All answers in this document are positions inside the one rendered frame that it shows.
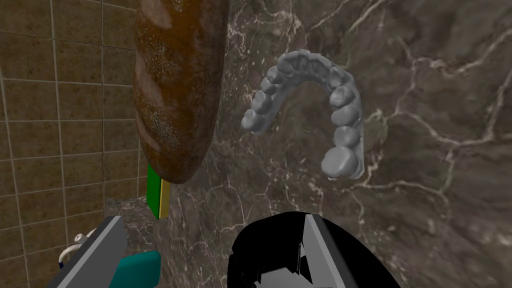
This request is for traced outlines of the brown bread loaf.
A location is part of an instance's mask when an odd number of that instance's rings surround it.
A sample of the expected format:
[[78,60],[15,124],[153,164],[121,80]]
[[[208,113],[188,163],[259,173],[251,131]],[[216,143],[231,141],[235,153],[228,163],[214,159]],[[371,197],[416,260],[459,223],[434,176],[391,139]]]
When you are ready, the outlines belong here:
[[230,0],[139,0],[135,119],[145,157],[184,184],[211,144],[222,90]]

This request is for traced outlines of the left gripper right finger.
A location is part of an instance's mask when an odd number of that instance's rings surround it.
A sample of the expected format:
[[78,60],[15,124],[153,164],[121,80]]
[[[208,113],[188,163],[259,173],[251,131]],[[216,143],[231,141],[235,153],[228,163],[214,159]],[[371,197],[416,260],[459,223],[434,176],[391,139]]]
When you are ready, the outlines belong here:
[[302,243],[313,288],[359,288],[320,215],[305,215]]

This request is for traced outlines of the teal rounded object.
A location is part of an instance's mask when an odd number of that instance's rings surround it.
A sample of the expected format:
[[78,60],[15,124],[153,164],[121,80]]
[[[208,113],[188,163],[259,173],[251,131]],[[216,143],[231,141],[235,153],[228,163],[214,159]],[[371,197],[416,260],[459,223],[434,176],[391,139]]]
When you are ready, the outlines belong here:
[[137,253],[123,258],[108,288],[155,288],[161,277],[161,254]]

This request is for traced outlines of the white curved tube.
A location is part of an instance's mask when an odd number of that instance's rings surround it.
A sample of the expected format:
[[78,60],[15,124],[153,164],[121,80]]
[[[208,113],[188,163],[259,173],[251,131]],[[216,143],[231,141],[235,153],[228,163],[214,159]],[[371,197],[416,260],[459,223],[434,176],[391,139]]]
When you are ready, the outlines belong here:
[[73,245],[69,246],[68,248],[64,249],[62,251],[62,253],[59,255],[58,265],[59,265],[60,269],[62,269],[64,267],[64,260],[65,260],[65,258],[67,258],[70,255],[71,252],[75,252],[75,251],[79,250],[81,248],[81,246],[88,240],[88,238],[92,235],[92,233],[95,230],[96,229],[94,228],[87,235],[79,233],[79,234],[77,234],[75,236],[75,238],[74,238],[74,243],[75,244],[73,244]]

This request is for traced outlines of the grey dental teeth model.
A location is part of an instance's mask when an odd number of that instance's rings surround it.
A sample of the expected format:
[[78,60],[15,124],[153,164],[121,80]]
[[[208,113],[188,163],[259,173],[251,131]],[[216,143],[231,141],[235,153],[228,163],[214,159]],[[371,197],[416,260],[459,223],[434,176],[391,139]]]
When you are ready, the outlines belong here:
[[322,172],[330,180],[340,176],[360,178],[365,171],[361,96],[354,77],[319,53],[300,49],[282,54],[261,81],[241,126],[254,135],[263,134],[289,93],[307,81],[321,85],[329,93],[331,122],[336,126],[334,147],[325,153]]

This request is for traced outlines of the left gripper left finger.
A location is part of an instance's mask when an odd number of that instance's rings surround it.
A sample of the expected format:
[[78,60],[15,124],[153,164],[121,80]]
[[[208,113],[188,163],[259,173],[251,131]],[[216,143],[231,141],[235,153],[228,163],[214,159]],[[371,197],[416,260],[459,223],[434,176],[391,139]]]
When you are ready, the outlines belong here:
[[109,288],[126,247],[123,218],[107,216],[47,288]]

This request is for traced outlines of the green and yellow sponge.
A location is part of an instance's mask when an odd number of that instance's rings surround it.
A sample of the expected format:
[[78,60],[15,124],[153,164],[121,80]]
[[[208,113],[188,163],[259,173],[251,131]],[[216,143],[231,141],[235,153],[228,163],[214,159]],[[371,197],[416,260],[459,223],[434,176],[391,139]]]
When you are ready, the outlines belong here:
[[148,164],[146,202],[156,219],[167,218],[169,215],[171,184],[154,171]]

